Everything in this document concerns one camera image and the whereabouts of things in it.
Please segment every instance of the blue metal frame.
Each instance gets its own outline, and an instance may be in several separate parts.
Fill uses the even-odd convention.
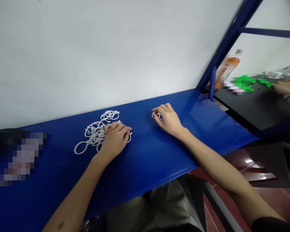
[[[216,68],[219,67],[219,65],[222,63],[223,59],[226,57],[241,33],[290,38],[290,31],[246,27],[247,23],[254,15],[262,1],[263,0],[245,0],[242,3],[240,9],[232,21],[232,24],[229,26],[212,60],[210,61],[200,82],[198,83],[196,89],[202,92],[210,81],[208,98],[211,101],[214,97]],[[266,130],[262,130],[258,133],[255,133],[255,135],[259,138],[262,138],[264,136],[283,131],[286,128],[290,128],[290,121],[278,124]]]
[[[209,81],[209,75],[212,72],[214,66],[219,67],[219,65],[239,37],[240,33],[238,32],[238,29],[247,25],[261,2],[262,0],[245,0],[242,3],[240,9],[238,10],[237,14],[233,19],[232,24],[227,30],[212,60],[210,61],[207,69],[205,70],[199,84],[197,85],[197,90],[199,90],[200,92],[204,90]]]
[[[209,86],[209,91],[208,91],[208,98],[211,101],[213,101],[213,99],[214,99],[214,87],[215,87],[216,71],[217,71],[217,67],[214,66],[214,68],[212,70],[211,78],[210,78],[211,85]]]
[[[269,35],[269,36],[275,36],[275,37],[290,38],[290,31],[285,31],[285,30],[240,27],[238,32],[247,33],[247,34],[259,34],[259,35]]]

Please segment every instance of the white wall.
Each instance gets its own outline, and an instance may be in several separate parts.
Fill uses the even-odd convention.
[[[290,30],[290,0],[263,0],[247,27]],[[255,76],[290,65],[290,39],[287,38],[241,34],[229,54],[233,55],[237,49],[243,49],[244,53],[229,79]]]
[[[0,0],[0,129],[195,88],[241,2]]]

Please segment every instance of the beige pants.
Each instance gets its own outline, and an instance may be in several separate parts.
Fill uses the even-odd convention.
[[[198,226],[185,192],[174,179],[152,190],[150,202],[143,195],[133,198],[107,213],[108,232],[147,232],[182,224]]]

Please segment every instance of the white rubber band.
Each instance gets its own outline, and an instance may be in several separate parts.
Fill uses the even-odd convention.
[[[151,114],[151,116],[152,116],[153,119],[155,119],[155,117],[154,117],[154,113],[155,113],[155,112],[153,112],[153,113]],[[157,115],[158,115],[158,117],[160,118],[160,120],[163,121],[163,119],[160,117],[161,114],[160,114],[159,112],[157,113]]]
[[[116,120],[118,118],[119,118],[119,111],[106,111],[104,114],[102,114],[100,117],[100,119],[101,119],[100,121],[96,121],[96,122],[90,124],[89,126],[87,126],[87,128],[85,128],[84,136],[89,138],[89,139],[87,141],[79,142],[74,148],[74,153],[77,155],[84,153],[86,151],[88,145],[90,145],[90,144],[93,146],[96,146],[97,152],[99,152],[100,147],[101,147],[100,145],[103,143],[104,138],[105,138],[104,127],[107,125],[111,125],[110,120]],[[86,147],[82,152],[77,153],[76,149],[81,143],[86,143]]]

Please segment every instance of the bottle cap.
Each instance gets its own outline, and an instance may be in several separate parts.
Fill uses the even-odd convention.
[[[243,50],[238,49],[238,50],[236,50],[236,53],[237,53],[237,54],[243,54]]]

